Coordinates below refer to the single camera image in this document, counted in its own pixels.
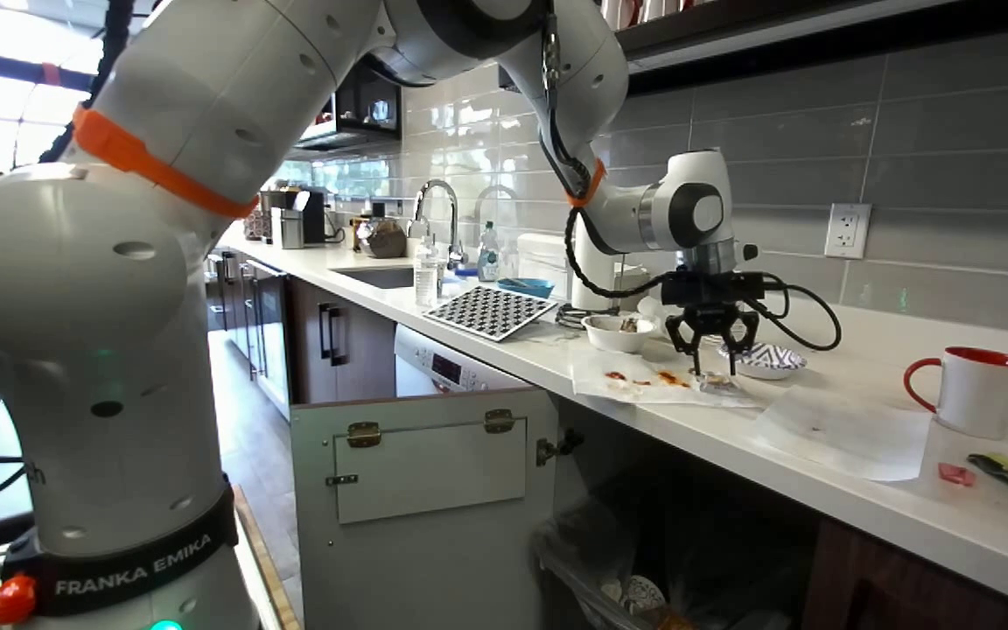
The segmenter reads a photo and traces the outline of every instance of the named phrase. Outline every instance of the red mug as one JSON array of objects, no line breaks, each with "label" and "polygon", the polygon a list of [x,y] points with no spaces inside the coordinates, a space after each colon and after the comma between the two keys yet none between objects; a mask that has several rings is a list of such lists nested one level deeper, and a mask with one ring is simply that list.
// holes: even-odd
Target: red mug
[{"label": "red mug", "polygon": [[[914,389],[920,368],[941,368],[939,403]],[[1004,437],[1008,431],[1008,353],[981,345],[950,345],[941,358],[914,361],[903,389],[952,431]]]}]

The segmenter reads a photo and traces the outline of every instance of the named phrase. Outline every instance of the electrical outlet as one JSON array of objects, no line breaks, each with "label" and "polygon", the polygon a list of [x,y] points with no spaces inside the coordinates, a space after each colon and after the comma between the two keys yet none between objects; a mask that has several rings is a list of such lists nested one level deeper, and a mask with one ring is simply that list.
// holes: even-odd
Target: electrical outlet
[{"label": "electrical outlet", "polygon": [[822,256],[861,259],[868,213],[868,201],[830,201]]}]

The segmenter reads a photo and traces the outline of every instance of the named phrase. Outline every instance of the cup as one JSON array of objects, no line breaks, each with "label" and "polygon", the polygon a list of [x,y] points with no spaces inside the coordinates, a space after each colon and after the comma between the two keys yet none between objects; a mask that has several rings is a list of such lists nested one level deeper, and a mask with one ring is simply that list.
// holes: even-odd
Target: cup
[{"label": "cup", "polygon": [[412,252],[412,302],[419,310],[434,310],[441,305],[441,275],[445,261],[432,242],[419,242]]},{"label": "cup", "polygon": [[[941,368],[939,403],[914,389],[914,375]],[[903,369],[903,389],[952,431],[1004,437],[1008,431],[1008,353],[981,345],[950,345],[941,358],[920,358]]]}]

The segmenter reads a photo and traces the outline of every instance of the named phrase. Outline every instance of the kitchen counter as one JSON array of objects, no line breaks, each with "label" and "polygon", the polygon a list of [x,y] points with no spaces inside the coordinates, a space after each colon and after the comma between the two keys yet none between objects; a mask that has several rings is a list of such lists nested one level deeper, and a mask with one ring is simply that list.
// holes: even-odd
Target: kitchen counter
[{"label": "kitchen counter", "polygon": [[[752,406],[626,406],[573,390],[572,358],[592,358],[584,334],[579,331],[540,323],[509,344],[489,344],[425,319],[410,285],[377,290],[332,274],[347,264],[406,264],[406,259],[370,259],[369,252],[350,252],[347,245],[274,249],[244,242],[237,227],[223,235],[222,249],[252,256],[400,326],[419,330],[425,334],[533,381],[536,389],[573,400],[630,431],[650,435],[693,458],[770,485],[798,504],[808,504],[813,509],[1008,593],[1008,485],[988,476],[977,476],[974,485],[939,479],[941,462],[966,465],[966,451],[1008,455],[1008,441],[977,441],[920,421],[923,414],[901,389],[901,375],[909,361],[941,353],[950,344],[1008,351],[1008,331],[1002,330],[838,306],[846,331],[843,345],[832,353],[808,353],[808,368],[792,381],[773,385],[739,376],[739,389],[752,400]],[[788,326],[813,331],[815,338],[825,338],[830,331],[825,319],[819,319],[819,310],[808,305],[794,305]],[[788,344],[768,323],[763,338]],[[780,425],[770,424],[770,414],[763,414],[777,408],[777,403],[819,403],[808,406],[815,408],[819,425],[808,425],[808,435],[780,435]],[[887,424],[889,415],[916,421],[916,425],[923,424],[920,462],[914,476],[897,484],[857,472],[864,465],[857,465],[857,451],[850,451],[868,441],[864,431],[887,431],[874,424]],[[843,425],[861,431],[861,441],[857,435],[855,441],[843,441],[846,451],[838,446],[832,437]]]}]

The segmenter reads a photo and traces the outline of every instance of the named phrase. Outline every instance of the tiled backsplash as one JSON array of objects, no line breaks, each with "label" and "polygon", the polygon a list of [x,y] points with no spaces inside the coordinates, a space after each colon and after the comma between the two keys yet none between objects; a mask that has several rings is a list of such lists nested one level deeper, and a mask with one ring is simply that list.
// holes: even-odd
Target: tiled backsplash
[{"label": "tiled backsplash", "polygon": [[[1008,30],[642,94],[599,137],[614,183],[650,183],[689,145],[728,154],[756,264],[843,305],[1008,330]],[[456,183],[466,213],[511,185],[521,229],[566,218],[497,66],[406,92],[400,170],[406,197]],[[825,207],[850,199],[874,201],[868,256],[822,259]]]}]

